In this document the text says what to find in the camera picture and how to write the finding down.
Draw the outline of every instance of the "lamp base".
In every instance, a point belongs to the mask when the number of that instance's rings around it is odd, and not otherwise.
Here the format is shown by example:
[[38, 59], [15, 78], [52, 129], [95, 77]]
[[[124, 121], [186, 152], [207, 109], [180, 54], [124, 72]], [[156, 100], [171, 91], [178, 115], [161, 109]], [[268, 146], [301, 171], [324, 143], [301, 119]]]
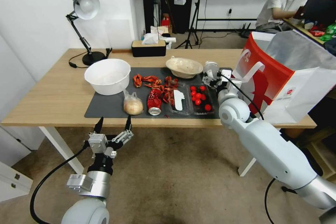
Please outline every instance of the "lamp base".
[[92, 52], [92, 58], [93, 60], [90, 60], [89, 54], [85, 54], [83, 56], [83, 64], [84, 65], [92, 65], [93, 63], [105, 59], [105, 54], [102, 52]]

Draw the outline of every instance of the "red and white paper bag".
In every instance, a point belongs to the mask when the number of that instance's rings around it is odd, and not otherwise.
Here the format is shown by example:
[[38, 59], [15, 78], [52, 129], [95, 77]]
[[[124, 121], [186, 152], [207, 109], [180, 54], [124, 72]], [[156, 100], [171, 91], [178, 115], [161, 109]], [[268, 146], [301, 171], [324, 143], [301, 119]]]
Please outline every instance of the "red and white paper bag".
[[336, 84], [336, 58], [294, 31], [252, 32], [232, 75], [265, 120], [296, 123]]

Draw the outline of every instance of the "red can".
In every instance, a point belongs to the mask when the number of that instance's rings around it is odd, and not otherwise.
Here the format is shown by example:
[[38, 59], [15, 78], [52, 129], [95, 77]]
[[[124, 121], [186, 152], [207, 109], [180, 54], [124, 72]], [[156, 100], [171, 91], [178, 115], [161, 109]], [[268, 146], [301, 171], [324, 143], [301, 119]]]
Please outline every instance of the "red can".
[[161, 96], [162, 92], [159, 89], [152, 89], [147, 99], [148, 113], [152, 116], [159, 115], [161, 113]]

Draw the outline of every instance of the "green bottle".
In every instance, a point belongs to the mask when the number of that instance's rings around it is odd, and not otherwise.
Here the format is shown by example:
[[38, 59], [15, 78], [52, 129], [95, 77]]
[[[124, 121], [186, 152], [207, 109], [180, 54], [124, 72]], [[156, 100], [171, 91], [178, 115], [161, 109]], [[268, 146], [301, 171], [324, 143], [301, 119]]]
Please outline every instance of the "green bottle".
[[320, 38], [322, 41], [331, 40], [333, 35], [336, 33], [336, 22], [332, 25], [329, 25], [324, 33], [324, 35]]

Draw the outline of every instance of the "lamp shade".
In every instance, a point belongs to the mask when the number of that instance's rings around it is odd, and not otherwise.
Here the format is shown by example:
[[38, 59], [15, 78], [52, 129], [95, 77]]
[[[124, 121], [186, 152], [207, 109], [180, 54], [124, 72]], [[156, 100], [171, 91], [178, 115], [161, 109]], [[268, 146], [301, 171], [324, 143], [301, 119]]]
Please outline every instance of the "lamp shade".
[[81, 19], [94, 18], [100, 9], [99, 0], [73, 0], [73, 2], [73, 9]]

